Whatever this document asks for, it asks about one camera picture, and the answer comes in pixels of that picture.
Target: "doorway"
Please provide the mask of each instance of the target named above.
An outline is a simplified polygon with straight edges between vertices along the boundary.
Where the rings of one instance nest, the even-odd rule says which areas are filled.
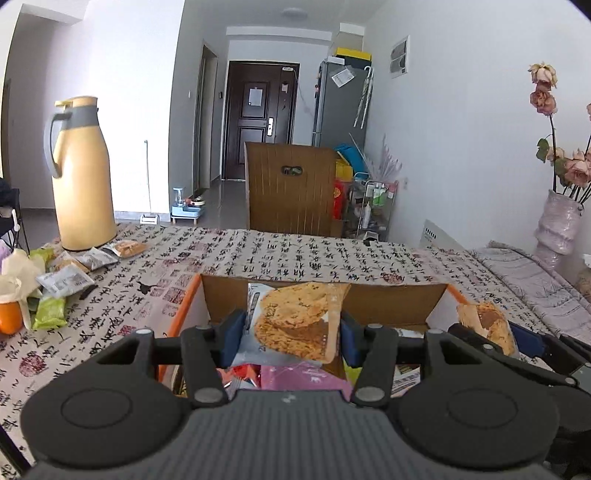
[[[291,143],[300,65],[231,61],[223,178],[244,180],[244,143]]]
[[[193,139],[193,194],[198,196],[211,182],[212,125],[217,76],[217,56],[205,45],[197,84]]]

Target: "black chair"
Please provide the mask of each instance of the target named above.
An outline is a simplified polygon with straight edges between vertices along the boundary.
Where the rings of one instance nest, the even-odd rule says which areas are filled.
[[[27,252],[30,252],[29,240],[27,239],[25,225],[22,220],[21,204],[19,201],[20,191],[18,189],[2,188],[7,185],[6,182],[0,183],[0,208],[10,208],[12,212],[10,217],[0,217],[0,237],[6,236],[7,240],[5,242],[10,247],[10,250],[14,250],[16,247],[20,247],[19,240],[22,232]]]

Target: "mop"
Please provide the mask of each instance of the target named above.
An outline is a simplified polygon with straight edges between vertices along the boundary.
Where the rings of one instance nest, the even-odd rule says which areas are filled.
[[[150,213],[143,213],[139,222],[143,225],[158,225],[160,217],[156,213],[152,213],[152,198],[150,196],[150,167],[148,165],[148,141],[144,140],[146,144],[146,179],[148,185],[148,203],[150,205]]]

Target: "bottle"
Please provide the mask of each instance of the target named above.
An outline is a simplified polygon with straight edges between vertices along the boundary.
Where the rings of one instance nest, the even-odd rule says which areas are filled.
[[[361,220],[361,228],[369,226],[369,219],[371,218],[371,205],[368,203],[363,209],[363,219]]]

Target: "pink package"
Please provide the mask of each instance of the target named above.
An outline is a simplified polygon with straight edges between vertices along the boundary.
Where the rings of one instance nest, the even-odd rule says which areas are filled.
[[[353,387],[307,362],[289,367],[261,366],[261,388],[263,390],[341,390],[349,401]]]

